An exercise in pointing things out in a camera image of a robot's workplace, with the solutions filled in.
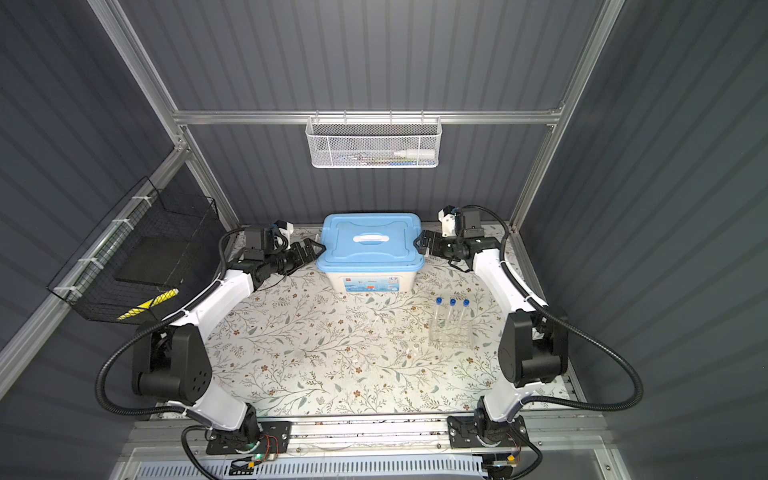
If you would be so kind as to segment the white plastic storage bin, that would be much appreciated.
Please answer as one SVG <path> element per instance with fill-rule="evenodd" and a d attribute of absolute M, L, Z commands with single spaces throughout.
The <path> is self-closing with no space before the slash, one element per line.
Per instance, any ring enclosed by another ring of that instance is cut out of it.
<path fill-rule="evenodd" d="M 326 272 L 338 293 L 407 293 L 415 284 L 416 272 Z"/>

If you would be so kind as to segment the blue plastic bin lid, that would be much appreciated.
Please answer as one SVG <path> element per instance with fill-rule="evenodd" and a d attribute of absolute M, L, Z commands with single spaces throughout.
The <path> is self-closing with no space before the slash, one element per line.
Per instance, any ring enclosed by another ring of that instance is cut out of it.
<path fill-rule="evenodd" d="M 421 233 L 411 213 L 332 214 L 323 223 L 317 266 L 325 273 L 416 272 L 425 264 L 414 246 Z"/>

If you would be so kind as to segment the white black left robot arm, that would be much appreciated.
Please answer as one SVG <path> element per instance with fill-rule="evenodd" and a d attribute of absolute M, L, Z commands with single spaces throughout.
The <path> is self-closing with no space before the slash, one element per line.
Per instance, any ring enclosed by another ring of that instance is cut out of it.
<path fill-rule="evenodd" d="M 263 437 L 255 408 L 227 393 L 214 379 L 205 341 L 241 301 L 271 276 L 286 278 L 313 263 L 326 247 L 306 238 L 293 242 L 291 223 L 265 228 L 238 228 L 219 240 L 219 265 L 212 283 L 165 325 L 133 346 L 132 388 L 141 396 L 163 400 L 210 428 L 240 449 Z"/>

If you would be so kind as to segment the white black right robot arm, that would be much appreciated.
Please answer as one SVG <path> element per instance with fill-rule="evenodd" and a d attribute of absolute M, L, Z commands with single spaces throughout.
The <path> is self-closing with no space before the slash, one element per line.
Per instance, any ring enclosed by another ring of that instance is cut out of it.
<path fill-rule="evenodd" d="M 568 333 L 551 325 L 539 308 L 548 305 L 517 275 L 506 260 L 505 230 L 498 240 L 485 234 L 481 222 L 484 207 L 448 206 L 438 213 L 441 233 L 425 231 L 414 241 L 422 254 L 446 260 L 455 269 L 480 278 L 505 316 L 497 360 L 500 378 L 481 397 L 470 433 L 483 445 L 496 445 L 537 391 L 566 372 Z"/>

